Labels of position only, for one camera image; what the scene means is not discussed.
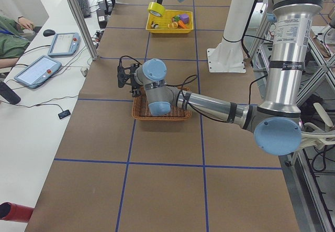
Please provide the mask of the person in green shirt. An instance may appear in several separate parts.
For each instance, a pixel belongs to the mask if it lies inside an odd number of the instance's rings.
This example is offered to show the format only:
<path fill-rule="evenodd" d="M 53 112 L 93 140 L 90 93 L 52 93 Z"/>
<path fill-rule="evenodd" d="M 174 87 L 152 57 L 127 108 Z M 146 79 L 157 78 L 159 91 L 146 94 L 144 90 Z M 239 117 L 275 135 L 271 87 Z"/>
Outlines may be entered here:
<path fill-rule="evenodd" d="M 14 66 L 26 51 L 30 41 L 22 29 L 34 30 L 34 23 L 21 16 L 16 20 L 1 16 L 1 69 Z"/>

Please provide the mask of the panda figurine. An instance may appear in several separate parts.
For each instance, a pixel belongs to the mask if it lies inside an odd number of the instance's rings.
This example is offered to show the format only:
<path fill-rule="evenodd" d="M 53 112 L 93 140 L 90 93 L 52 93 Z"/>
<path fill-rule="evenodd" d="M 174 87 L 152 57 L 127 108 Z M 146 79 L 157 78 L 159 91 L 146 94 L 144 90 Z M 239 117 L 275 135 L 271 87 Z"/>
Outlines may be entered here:
<path fill-rule="evenodd" d="M 150 28 L 151 29 L 159 29 L 159 24 L 152 21 L 151 24 L 150 24 Z"/>

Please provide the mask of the yellow tape roll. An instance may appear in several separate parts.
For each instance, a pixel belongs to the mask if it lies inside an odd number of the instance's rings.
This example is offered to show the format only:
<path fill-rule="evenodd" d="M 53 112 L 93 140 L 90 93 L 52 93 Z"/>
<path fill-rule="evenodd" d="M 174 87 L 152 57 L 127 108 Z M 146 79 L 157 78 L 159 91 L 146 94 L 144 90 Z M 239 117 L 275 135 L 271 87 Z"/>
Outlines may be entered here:
<path fill-rule="evenodd" d="M 147 10 L 155 17 L 162 17 L 165 13 L 165 7 L 157 2 L 150 2 Z"/>

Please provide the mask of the orange toy carrot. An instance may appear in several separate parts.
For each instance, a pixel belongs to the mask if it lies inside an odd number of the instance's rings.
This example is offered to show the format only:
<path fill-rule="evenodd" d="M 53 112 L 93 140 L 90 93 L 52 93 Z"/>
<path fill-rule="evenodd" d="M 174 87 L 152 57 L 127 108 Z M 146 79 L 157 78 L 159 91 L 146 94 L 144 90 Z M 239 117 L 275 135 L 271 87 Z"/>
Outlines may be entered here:
<path fill-rule="evenodd" d="M 184 24 L 182 20 L 177 21 L 178 26 L 181 27 L 182 29 L 188 29 L 188 27 Z"/>

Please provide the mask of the black smartphone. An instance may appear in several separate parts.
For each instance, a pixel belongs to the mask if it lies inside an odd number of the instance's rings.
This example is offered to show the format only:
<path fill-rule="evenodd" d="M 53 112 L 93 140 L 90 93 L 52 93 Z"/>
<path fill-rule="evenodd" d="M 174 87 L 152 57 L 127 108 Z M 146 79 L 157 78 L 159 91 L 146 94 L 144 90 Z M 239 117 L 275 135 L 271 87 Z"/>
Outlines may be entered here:
<path fill-rule="evenodd" d="M 59 119 L 64 119 L 64 118 L 66 118 L 70 115 L 71 115 L 71 112 L 67 109 L 67 110 L 64 110 L 64 111 L 58 113 L 58 118 Z"/>

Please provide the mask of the toy croissant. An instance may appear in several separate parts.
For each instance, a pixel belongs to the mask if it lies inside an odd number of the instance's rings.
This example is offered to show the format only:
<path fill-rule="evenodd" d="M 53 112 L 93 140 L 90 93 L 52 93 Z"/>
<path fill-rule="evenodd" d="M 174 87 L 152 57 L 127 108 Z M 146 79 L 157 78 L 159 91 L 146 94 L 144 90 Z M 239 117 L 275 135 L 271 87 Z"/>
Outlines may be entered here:
<path fill-rule="evenodd" d="M 178 22 L 174 21 L 174 22 L 168 23 L 167 28 L 168 29 L 178 29 Z"/>

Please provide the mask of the black keyboard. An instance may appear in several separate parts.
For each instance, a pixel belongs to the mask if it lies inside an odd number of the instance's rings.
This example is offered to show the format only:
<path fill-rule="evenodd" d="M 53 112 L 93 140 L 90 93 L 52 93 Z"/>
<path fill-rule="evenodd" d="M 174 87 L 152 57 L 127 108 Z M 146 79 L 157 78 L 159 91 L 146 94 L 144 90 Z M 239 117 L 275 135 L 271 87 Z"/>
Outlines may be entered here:
<path fill-rule="evenodd" d="M 91 17 L 91 9 L 88 4 L 88 0 L 77 0 L 77 3 L 80 7 L 81 13 L 84 18 L 89 18 Z"/>

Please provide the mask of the red cylinder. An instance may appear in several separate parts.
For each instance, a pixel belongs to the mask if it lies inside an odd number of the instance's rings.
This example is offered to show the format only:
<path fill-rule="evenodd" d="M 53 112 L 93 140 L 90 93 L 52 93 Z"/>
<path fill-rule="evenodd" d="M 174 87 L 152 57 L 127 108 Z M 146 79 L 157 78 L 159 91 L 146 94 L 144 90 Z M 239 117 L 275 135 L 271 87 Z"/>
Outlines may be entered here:
<path fill-rule="evenodd" d="M 33 211 L 33 207 L 5 202 L 1 204 L 1 220 L 28 223 Z"/>

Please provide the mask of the white office chair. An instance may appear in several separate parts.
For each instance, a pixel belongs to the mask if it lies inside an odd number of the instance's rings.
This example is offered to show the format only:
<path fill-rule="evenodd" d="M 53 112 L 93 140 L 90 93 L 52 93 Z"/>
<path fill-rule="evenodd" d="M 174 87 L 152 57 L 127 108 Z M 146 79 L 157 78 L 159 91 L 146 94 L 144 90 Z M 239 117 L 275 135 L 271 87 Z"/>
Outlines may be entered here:
<path fill-rule="evenodd" d="M 314 108 L 323 120 L 325 127 L 321 129 L 313 123 L 305 123 L 304 129 L 312 132 L 301 132 L 300 148 L 314 146 L 318 150 L 325 146 L 334 145 L 334 123 L 320 103 L 314 103 Z"/>

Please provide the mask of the upper teach pendant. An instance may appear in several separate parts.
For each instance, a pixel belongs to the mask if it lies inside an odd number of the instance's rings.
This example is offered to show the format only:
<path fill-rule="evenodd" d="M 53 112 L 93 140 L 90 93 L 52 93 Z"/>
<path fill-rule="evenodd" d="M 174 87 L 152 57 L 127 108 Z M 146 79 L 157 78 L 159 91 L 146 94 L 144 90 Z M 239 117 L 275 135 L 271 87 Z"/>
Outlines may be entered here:
<path fill-rule="evenodd" d="M 54 35 L 48 56 L 52 58 L 72 56 L 79 48 L 80 41 L 77 32 L 57 33 Z"/>

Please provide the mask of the purple foam block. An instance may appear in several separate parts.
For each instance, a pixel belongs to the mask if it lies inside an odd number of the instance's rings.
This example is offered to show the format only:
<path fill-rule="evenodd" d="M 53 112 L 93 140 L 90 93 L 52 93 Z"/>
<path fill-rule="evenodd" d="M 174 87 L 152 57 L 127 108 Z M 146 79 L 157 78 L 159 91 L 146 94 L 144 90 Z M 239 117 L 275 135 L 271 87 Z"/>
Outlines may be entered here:
<path fill-rule="evenodd" d="M 189 23 L 189 15 L 184 13 L 184 14 L 180 14 L 179 15 L 180 20 L 184 23 L 184 24 L 188 24 Z"/>

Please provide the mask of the black computer mouse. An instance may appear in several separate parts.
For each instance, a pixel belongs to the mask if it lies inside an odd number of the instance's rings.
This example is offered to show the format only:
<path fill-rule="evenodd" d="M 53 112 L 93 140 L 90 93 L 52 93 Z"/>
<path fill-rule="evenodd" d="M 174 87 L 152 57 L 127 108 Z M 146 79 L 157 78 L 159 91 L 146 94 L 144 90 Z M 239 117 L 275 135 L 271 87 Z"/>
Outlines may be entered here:
<path fill-rule="evenodd" d="M 44 37 L 53 36 L 53 35 L 55 35 L 55 31 L 52 30 L 52 29 L 46 29 L 46 30 L 43 32 L 43 36 L 44 36 Z"/>

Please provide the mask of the lower teach pendant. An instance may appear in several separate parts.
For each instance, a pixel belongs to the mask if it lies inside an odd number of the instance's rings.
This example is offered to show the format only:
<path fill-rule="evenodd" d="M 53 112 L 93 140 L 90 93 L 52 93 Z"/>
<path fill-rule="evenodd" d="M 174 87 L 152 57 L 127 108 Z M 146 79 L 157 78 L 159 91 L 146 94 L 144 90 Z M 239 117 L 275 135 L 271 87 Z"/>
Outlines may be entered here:
<path fill-rule="evenodd" d="M 14 77 L 14 80 L 30 89 L 36 89 L 54 75 L 60 67 L 61 62 L 49 56 L 41 56 L 31 65 L 19 72 Z"/>

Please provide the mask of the yellow woven basket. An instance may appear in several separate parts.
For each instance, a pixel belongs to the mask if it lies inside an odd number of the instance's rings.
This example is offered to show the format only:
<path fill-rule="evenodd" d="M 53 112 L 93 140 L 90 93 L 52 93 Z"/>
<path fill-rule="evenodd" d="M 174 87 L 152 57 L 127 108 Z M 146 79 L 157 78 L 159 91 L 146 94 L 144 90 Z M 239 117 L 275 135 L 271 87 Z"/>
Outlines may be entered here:
<path fill-rule="evenodd" d="M 172 18 L 174 16 L 184 14 L 184 13 L 189 15 L 189 23 L 186 24 L 188 29 L 182 29 L 181 27 L 178 27 L 178 29 L 168 29 L 168 23 L 173 22 Z M 152 21 L 159 24 L 159 29 L 150 28 L 150 24 Z M 146 30 L 153 34 L 187 34 L 187 33 L 190 33 L 191 31 L 194 30 L 193 12 L 167 9 L 162 17 L 155 17 L 151 14 L 148 14 Z"/>

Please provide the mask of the aluminium frame post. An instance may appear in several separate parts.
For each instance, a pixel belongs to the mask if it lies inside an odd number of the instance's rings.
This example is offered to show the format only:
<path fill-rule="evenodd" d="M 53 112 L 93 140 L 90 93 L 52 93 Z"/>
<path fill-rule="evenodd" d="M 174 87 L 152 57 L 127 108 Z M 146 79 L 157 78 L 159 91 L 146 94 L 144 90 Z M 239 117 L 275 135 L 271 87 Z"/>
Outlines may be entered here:
<path fill-rule="evenodd" d="M 98 57 L 95 46 L 93 45 L 93 41 L 91 35 L 89 33 L 88 27 L 82 15 L 81 9 L 78 5 L 77 0 L 67 0 L 69 8 L 72 12 L 72 15 L 76 21 L 76 24 L 80 30 L 84 43 L 88 49 L 88 52 L 93 61 L 95 61 Z"/>

